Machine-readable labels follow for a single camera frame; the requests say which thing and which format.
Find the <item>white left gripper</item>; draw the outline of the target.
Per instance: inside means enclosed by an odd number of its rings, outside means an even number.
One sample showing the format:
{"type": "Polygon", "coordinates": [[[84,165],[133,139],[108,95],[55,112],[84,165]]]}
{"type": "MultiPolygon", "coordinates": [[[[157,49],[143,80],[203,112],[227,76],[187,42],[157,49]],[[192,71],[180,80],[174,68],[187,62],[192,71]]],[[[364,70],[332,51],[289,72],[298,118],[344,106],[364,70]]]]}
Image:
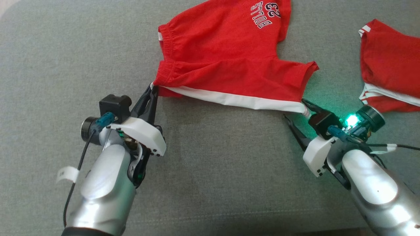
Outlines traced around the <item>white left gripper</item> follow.
{"type": "Polygon", "coordinates": [[[154,126],[159,88],[149,86],[131,110],[131,116],[121,124],[112,123],[111,129],[120,129],[123,133],[138,141],[152,153],[164,156],[166,142],[162,133],[154,126]]]}

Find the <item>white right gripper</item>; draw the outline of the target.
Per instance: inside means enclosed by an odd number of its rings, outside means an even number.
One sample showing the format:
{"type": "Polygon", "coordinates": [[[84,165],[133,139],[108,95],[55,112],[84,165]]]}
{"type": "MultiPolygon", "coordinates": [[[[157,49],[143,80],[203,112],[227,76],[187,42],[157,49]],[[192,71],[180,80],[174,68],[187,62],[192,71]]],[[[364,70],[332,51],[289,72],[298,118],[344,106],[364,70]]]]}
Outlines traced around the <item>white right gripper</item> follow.
{"type": "MultiPolygon", "coordinates": [[[[324,114],[325,110],[312,103],[309,100],[302,99],[301,102],[311,111],[314,115],[324,114]]],[[[320,177],[329,168],[327,162],[327,156],[331,150],[333,143],[337,140],[336,137],[332,137],[325,140],[322,136],[317,136],[313,140],[306,137],[299,129],[295,126],[294,122],[286,115],[284,115],[285,121],[293,136],[298,142],[300,148],[305,150],[303,160],[309,167],[310,171],[316,176],[320,177]]]]}

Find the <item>red shorts white trim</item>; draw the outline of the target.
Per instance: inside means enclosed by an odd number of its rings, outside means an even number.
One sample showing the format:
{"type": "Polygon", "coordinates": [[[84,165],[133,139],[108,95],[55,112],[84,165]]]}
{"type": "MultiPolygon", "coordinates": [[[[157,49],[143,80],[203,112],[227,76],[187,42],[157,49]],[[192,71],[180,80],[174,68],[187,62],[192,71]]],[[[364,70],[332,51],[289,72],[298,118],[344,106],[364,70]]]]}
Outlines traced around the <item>red shorts white trim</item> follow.
{"type": "Polygon", "coordinates": [[[314,61],[282,60],[291,0],[207,0],[158,28],[163,60],[151,88],[224,106],[309,116],[302,103],[314,61]]]}

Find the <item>red Bulls jersey white sleeves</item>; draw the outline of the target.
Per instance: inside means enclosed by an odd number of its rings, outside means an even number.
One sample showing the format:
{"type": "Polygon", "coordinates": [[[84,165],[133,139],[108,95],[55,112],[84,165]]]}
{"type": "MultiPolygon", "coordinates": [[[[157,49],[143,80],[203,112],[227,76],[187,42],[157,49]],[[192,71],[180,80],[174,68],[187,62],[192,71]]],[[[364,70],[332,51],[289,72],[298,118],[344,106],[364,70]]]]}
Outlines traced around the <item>red Bulls jersey white sleeves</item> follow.
{"type": "Polygon", "coordinates": [[[378,19],[363,26],[361,102],[379,112],[420,112],[420,37],[396,31],[378,19]]]}

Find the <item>large grey sofa chaise cushion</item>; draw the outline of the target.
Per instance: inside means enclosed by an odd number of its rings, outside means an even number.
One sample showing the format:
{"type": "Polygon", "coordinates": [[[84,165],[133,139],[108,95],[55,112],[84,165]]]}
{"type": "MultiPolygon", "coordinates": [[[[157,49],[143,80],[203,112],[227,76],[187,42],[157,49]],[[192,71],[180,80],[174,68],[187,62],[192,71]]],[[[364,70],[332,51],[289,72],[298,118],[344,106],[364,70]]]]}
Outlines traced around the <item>large grey sofa chaise cushion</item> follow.
{"type": "MultiPolygon", "coordinates": [[[[136,102],[156,77],[159,25],[204,0],[20,0],[0,16],[0,236],[60,236],[80,127],[108,94],[136,102]]],[[[420,37],[420,0],[292,0],[281,59],[320,70],[305,98],[359,109],[358,30],[374,18],[420,37]]],[[[162,98],[152,157],[124,236],[280,235],[365,227],[329,173],[315,177],[278,111],[162,98]]]]}

